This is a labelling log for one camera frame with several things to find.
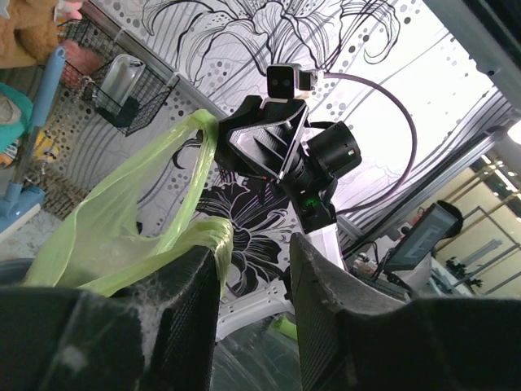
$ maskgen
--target green light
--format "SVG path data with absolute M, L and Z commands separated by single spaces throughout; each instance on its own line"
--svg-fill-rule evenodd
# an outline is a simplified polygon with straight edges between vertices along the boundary
M 308 207 L 308 208 L 311 208 L 311 207 L 315 207 L 318 205 L 318 200 L 316 198 L 308 198 L 305 202 L 304 202 L 304 206 Z

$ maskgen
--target black wire basket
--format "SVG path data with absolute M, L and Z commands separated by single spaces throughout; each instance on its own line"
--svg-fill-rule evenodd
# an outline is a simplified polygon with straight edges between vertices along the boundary
M 86 17 L 83 20 L 71 20 L 61 24 L 59 29 L 61 42 L 72 40 L 80 47 L 91 49 L 103 64 L 97 71 L 84 75 L 67 62 L 62 75 L 62 81 L 67 81 L 64 83 L 66 87 L 80 93 L 82 100 L 89 103 L 100 116 L 125 136 L 130 136 L 148 126 L 165 105 L 166 99 L 173 91 L 173 86 L 168 86 L 157 74 L 145 67 L 130 96 L 120 105 L 100 86 L 112 61 L 118 55 L 132 55 L 132 53 L 119 46 L 97 24 Z

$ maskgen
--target monitor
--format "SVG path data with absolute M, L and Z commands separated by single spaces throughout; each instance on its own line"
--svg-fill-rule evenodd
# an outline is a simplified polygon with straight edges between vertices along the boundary
M 439 204 L 433 204 L 390 250 L 383 271 L 413 270 L 456 223 L 455 216 Z

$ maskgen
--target small camera module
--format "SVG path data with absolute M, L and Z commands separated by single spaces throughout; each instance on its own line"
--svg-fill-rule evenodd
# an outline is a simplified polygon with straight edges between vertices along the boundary
M 274 99 L 295 98 L 297 72 L 290 64 L 269 66 L 268 96 Z
M 302 99 L 313 91 L 322 78 L 322 71 L 305 71 L 298 64 L 275 64 L 267 70 L 268 96 L 272 99 Z

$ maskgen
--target fluorescent light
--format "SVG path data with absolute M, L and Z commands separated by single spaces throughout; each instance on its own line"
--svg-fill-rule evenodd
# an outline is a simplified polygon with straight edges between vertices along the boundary
M 520 144 L 521 144 L 521 125 L 520 124 L 521 124 L 521 122 L 518 122 L 512 128 L 514 128 L 515 126 L 517 126 L 519 128 L 519 141 L 520 141 Z M 482 155 L 481 159 L 483 159 L 483 161 L 485 163 L 487 163 L 488 165 L 490 165 L 492 163 L 492 161 L 489 158 L 487 158 L 486 155 Z M 502 161 L 498 161 L 497 163 L 499 165 L 503 164 Z M 495 165 L 491 165 L 491 169 L 495 169 L 495 168 L 496 168 Z M 497 176 L 501 179 L 501 181 L 503 183 L 505 183 L 506 190 L 518 191 L 517 187 L 515 187 L 514 184 L 499 169 L 495 169 L 494 171 L 497 174 Z
M 521 121 L 509 129 L 508 135 L 514 143 L 521 144 Z

